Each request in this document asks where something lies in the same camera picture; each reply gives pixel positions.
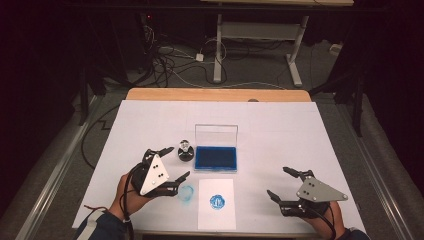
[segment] clear plastic box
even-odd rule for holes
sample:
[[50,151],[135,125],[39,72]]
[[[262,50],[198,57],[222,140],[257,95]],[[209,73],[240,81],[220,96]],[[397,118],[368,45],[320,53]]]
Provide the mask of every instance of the clear plastic box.
[[195,170],[237,171],[237,125],[196,124]]

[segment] white desk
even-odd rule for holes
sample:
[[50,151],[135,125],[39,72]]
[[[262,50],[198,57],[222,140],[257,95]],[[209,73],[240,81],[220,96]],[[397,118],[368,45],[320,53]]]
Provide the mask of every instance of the white desk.
[[[177,148],[182,139],[195,145],[194,125],[199,123],[239,126],[237,173],[195,172],[193,161],[181,162],[174,150],[163,162],[171,179],[191,171],[180,187],[191,186],[194,195],[189,202],[175,196],[148,203],[131,216],[135,230],[175,235],[316,236],[302,220],[283,217],[266,193],[270,189],[282,200],[298,199],[295,193],[302,182],[284,173],[283,166],[311,169],[319,180],[346,193],[350,199],[340,202],[345,225],[365,230],[318,109],[311,102],[123,101],[82,205],[109,206],[120,176],[141,161],[146,149]],[[204,178],[233,179],[236,230],[197,229],[196,194],[199,179]],[[90,213],[82,205],[74,228]]]
[[[279,4],[279,5],[302,5],[302,6],[328,6],[341,7],[352,6],[353,0],[202,0],[207,2],[245,3],[245,4]],[[294,40],[293,51],[286,55],[288,68],[293,83],[296,87],[302,86],[299,71],[296,67],[296,57],[302,43],[303,34],[306,30],[309,16],[303,16],[300,24],[273,24],[273,23],[244,23],[225,22],[222,14],[218,14],[216,34],[216,57],[214,67],[214,82],[221,82],[222,65],[222,38],[249,38],[249,39],[272,39],[272,40]]]

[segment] white table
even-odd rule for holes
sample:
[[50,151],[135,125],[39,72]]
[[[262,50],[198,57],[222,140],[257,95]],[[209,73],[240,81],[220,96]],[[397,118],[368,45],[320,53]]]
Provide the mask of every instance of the white table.
[[[282,170],[313,170],[317,179],[349,196],[340,202],[345,225],[365,230],[346,180],[337,161],[315,103],[312,102],[122,102],[117,118],[96,166],[74,228],[90,213],[83,205],[109,206],[122,174],[141,161],[146,149],[178,148],[182,139],[195,145],[194,125],[199,123],[239,126],[235,174],[202,173],[193,161],[181,162],[177,151],[163,157],[171,176],[186,171],[191,175],[180,186],[190,186],[189,202],[178,196],[149,202],[131,219],[136,231],[150,234],[311,237],[314,230],[298,218],[283,217],[266,193],[269,189],[282,200],[297,200],[301,186]],[[197,229],[199,179],[233,179],[236,230]]]

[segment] human hand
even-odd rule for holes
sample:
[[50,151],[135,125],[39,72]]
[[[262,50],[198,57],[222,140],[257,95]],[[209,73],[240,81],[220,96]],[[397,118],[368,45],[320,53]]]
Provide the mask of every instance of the human hand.
[[[339,238],[345,232],[345,227],[343,224],[342,211],[337,202],[330,202],[330,207],[324,214],[324,217],[333,224],[334,229],[336,230],[335,239]],[[324,239],[330,239],[332,231],[330,227],[321,219],[321,218],[302,218],[305,222],[312,225],[315,231]]]
[[[124,189],[125,189],[125,182],[127,181],[128,174],[125,174],[121,177],[121,180],[119,181],[117,190],[116,190],[116,196],[115,200],[113,201],[112,205],[109,208],[109,212],[121,219],[122,221],[125,219],[124,212],[122,211],[121,206],[124,206]],[[147,198],[140,196],[135,190],[132,184],[130,183],[128,185],[127,189],[127,211],[128,214],[131,215],[138,210],[140,210],[146,203],[151,201],[153,198]]]

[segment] white card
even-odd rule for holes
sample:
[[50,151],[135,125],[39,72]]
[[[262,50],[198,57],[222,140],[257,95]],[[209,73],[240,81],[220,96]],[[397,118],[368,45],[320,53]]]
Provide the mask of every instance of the white card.
[[198,214],[199,230],[235,230],[233,179],[200,179]]

